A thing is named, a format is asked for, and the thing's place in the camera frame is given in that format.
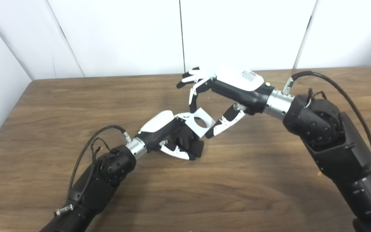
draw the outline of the robotic arm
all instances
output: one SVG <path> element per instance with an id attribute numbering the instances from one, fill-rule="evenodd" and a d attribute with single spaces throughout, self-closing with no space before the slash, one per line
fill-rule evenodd
<path id="1" fill-rule="evenodd" d="M 97 159 L 95 155 L 99 149 L 93 153 L 91 167 L 84 171 L 74 186 L 70 185 L 64 206 L 54 212 L 54 218 L 40 232 L 84 232 L 92 219 L 105 209 L 121 182 L 144 154 L 160 150 L 185 160 L 200 157 L 204 142 L 199 138 L 207 129 L 198 126 L 194 117 L 203 119 L 208 128 L 214 125 L 214 120 L 202 109 L 175 116 L 171 111 L 163 111 L 149 120 L 133 140 L 119 126 L 108 126 L 94 134 L 78 160 L 90 143 L 93 147 L 94 138 L 105 129 L 121 130 L 128 143 L 110 149 Z M 166 139 L 170 135 L 176 136 L 175 141 Z"/>
<path id="2" fill-rule="evenodd" d="M 245 114 L 267 113 L 282 120 L 284 127 L 300 137 L 321 172 L 330 178 L 357 219 L 357 232 L 371 231 L 371 151 L 346 113 L 328 101 L 323 92 L 290 95 L 294 81 L 316 75 L 331 82 L 351 103 L 346 93 L 330 78 L 315 72 L 300 72 L 289 78 L 283 91 L 275 89 L 249 70 L 227 66 L 194 68 L 183 75 L 177 88 L 196 84 L 190 92 L 190 110 L 197 107 L 197 95 L 211 89 L 236 101 L 207 131 L 211 138 L 238 122 Z M 322 94 L 323 99 L 316 99 Z M 366 131 L 368 128 L 358 113 Z"/>

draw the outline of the wood grain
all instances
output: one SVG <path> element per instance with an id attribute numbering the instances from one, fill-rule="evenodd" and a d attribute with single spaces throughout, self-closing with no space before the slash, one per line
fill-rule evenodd
<path id="1" fill-rule="evenodd" d="M 371 67 L 316 69 L 352 97 L 371 128 Z M 257 72 L 281 89 L 292 70 Z M 180 75 L 38 80 L 32 82 L 0 129 L 0 232 L 39 231 L 63 204 L 75 160 L 99 128 L 118 124 L 133 135 L 162 110 L 188 111 L 189 88 Z M 334 88 L 312 86 L 362 126 Z M 215 120 L 233 102 L 212 92 L 199 106 Z M 123 143 L 110 131 L 103 138 Z M 306 232 L 353 231 L 353 215 L 299 138 L 268 115 L 246 116 L 205 140 L 196 161 L 159 152 L 145 155 L 88 231 Z M 81 165 L 88 165 L 89 157 Z"/>

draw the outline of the circular hole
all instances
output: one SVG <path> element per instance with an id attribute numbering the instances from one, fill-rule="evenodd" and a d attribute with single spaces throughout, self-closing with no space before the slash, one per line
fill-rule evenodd
<path id="1" fill-rule="evenodd" d="M 205 123 L 202 119 L 197 118 L 197 117 L 194 117 L 194 121 L 195 121 L 195 123 L 196 123 L 197 125 L 199 125 L 200 127 L 202 127 L 202 128 L 207 128 L 206 123 Z"/>

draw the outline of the black cable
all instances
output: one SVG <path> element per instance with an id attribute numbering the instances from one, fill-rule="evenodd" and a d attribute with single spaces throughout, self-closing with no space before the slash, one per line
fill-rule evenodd
<path id="1" fill-rule="evenodd" d="M 346 91 L 344 91 L 340 85 L 338 85 L 335 81 L 333 81 L 332 79 L 330 79 L 329 77 L 325 76 L 325 75 L 322 75 L 320 73 L 317 73 L 317 72 L 313 72 L 313 71 L 304 71 L 304 72 L 299 72 L 299 73 L 296 73 L 296 74 L 293 74 L 291 76 L 291 78 L 293 78 L 293 81 L 297 80 L 298 78 L 302 77 L 302 76 L 306 76 L 306 75 L 312 75 L 312 76 L 316 76 L 316 77 L 319 77 L 321 79 L 324 79 L 325 81 L 329 82 L 331 85 L 333 85 L 334 88 L 336 88 L 337 91 L 339 91 L 340 94 L 343 95 L 344 98 L 346 98 L 346 101 L 349 103 L 349 105 L 352 107 L 353 111 L 355 112 L 356 116 L 358 117 L 358 119 L 360 120 L 360 123 L 362 124 L 363 128 L 365 129 L 365 133 L 367 135 L 367 138 L 369 140 L 369 143 L 370 143 L 370 146 L 371 146 L 371 132 L 368 128 L 368 125 L 367 123 L 365 122 L 365 119 L 363 118 L 362 114 L 360 113 L 360 111 L 358 110 L 358 108 L 356 107 L 355 103 L 352 101 L 352 99 L 349 97 L 349 95 L 347 95 Z"/>
<path id="2" fill-rule="evenodd" d="M 90 170 L 90 174 L 88 175 L 88 179 L 87 179 L 87 182 L 85 182 L 85 185 L 84 185 L 84 188 L 82 188 L 82 191 L 81 191 L 81 194 L 80 194 L 80 197 L 78 197 L 78 199 L 75 201 L 75 204 L 78 204 L 84 193 L 85 193 L 85 190 L 88 188 L 88 185 L 90 184 L 90 180 L 92 178 L 92 175 L 94 174 L 94 170 L 95 170 L 95 161 L 97 159 L 97 153 L 101 150 L 102 147 L 98 147 L 97 150 L 94 151 L 94 149 L 92 150 L 92 162 L 91 162 L 91 170 Z"/>
<path id="3" fill-rule="evenodd" d="M 92 143 L 92 141 L 97 137 L 97 135 L 99 135 L 101 132 L 107 130 L 107 129 L 110 129 L 110 128 L 115 128 L 115 129 L 118 129 L 119 131 L 121 131 L 121 133 L 125 133 L 125 129 L 122 128 L 121 126 L 119 125 L 108 125 L 106 127 L 103 127 L 101 129 L 99 129 L 96 133 L 94 133 L 94 135 L 88 140 L 87 144 L 85 144 L 84 148 L 82 149 L 80 155 L 78 156 L 78 159 L 77 159 L 77 162 L 75 163 L 75 166 L 74 166 L 74 170 L 72 171 L 72 174 L 71 174 L 71 179 L 70 179 L 70 183 L 68 185 L 68 189 L 67 189 L 67 194 L 66 194 L 66 198 L 65 200 L 67 201 L 68 200 L 68 195 L 71 191 L 71 188 L 72 188 L 72 184 L 74 182 L 74 178 L 75 178 L 75 173 L 77 172 L 77 169 L 78 169 L 78 165 L 80 164 L 81 162 L 81 159 L 82 159 L 82 156 L 84 155 L 85 151 L 87 151 L 87 148 L 88 146 Z"/>

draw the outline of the barcode label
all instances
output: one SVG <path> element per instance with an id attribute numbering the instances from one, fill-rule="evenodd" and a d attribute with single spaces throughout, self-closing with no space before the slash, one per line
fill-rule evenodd
<path id="1" fill-rule="evenodd" d="M 240 75 L 244 79 L 246 79 L 250 82 L 254 81 L 256 79 L 256 76 L 257 76 L 254 72 L 250 72 L 250 71 L 243 71 L 243 72 L 240 73 Z"/>

